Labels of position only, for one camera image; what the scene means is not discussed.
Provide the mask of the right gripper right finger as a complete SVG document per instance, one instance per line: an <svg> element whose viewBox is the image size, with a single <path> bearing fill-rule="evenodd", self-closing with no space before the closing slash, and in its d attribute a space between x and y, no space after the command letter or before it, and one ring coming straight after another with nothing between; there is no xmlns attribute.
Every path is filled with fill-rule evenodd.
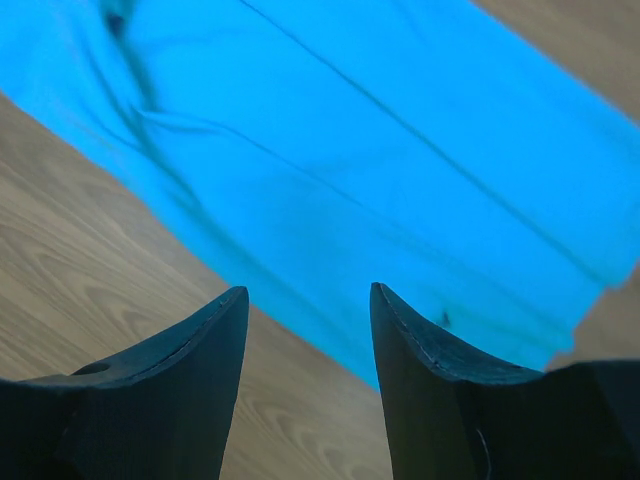
<svg viewBox="0 0 640 480"><path fill-rule="evenodd" d="M397 479L635 479L639 364L542 373L426 320L381 283L370 319Z"/></svg>

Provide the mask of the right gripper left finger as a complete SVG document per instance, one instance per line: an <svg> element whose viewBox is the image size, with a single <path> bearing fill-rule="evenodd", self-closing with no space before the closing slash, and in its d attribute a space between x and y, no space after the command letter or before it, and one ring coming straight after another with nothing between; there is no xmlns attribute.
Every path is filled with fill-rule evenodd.
<svg viewBox="0 0 640 480"><path fill-rule="evenodd" d="M5 479L216 479L238 396L249 295L70 375L1 383Z"/></svg>

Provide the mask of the turquoise t shirt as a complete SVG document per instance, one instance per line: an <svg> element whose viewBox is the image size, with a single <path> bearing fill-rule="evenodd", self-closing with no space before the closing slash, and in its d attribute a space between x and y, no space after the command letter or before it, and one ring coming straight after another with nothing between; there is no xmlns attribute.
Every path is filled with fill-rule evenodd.
<svg viewBox="0 0 640 480"><path fill-rule="evenodd" d="M534 370L639 260L639 130L468 1L5 1L1 90L369 384L369 288Z"/></svg>

